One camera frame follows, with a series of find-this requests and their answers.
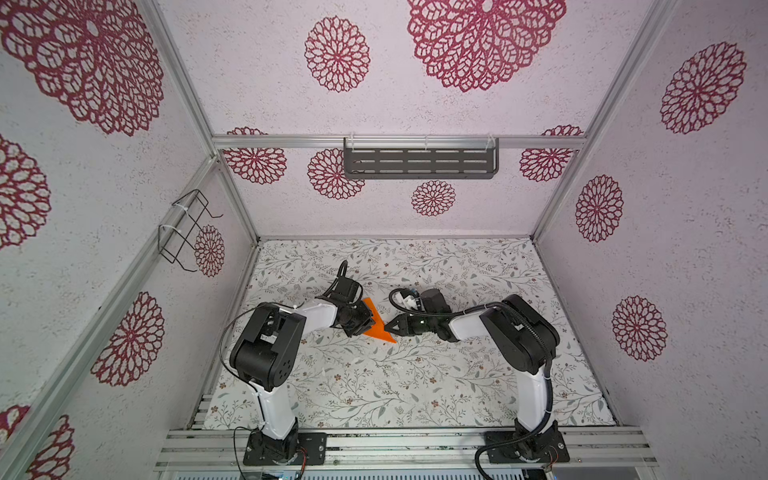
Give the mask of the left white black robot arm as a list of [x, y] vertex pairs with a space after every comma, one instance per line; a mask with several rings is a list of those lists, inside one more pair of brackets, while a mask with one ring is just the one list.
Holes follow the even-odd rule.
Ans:
[[304, 337], [331, 328], [356, 336], [373, 325], [374, 315], [361, 300], [337, 305], [317, 298], [297, 308], [268, 302], [258, 305], [230, 352], [229, 364], [238, 378], [255, 389], [264, 421], [262, 433], [282, 441], [297, 425], [285, 383]]

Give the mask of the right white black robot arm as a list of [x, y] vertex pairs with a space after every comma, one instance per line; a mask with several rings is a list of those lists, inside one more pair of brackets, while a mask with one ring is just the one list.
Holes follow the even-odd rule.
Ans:
[[398, 315], [385, 325], [396, 336], [425, 333], [457, 343], [488, 337], [516, 375], [516, 425], [523, 435], [541, 435], [554, 424], [551, 369], [560, 343], [557, 330], [520, 295], [511, 294], [452, 311], [438, 289], [422, 293], [396, 288], [388, 295]]

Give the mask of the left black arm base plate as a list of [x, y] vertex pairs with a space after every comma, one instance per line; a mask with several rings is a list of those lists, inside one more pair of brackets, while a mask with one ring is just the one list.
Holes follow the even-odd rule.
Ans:
[[328, 435], [324, 432], [290, 433], [285, 439], [272, 439], [261, 432], [248, 438], [242, 458], [245, 466], [316, 466], [325, 463]]

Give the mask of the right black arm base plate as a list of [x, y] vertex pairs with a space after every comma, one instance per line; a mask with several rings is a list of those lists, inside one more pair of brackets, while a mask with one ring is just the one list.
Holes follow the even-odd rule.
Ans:
[[[518, 434], [513, 431], [485, 432], [487, 446], [510, 442]], [[554, 428], [532, 439], [491, 448], [487, 452], [492, 464], [502, 463], [567, 463], [571, 460], [563, 435]]]

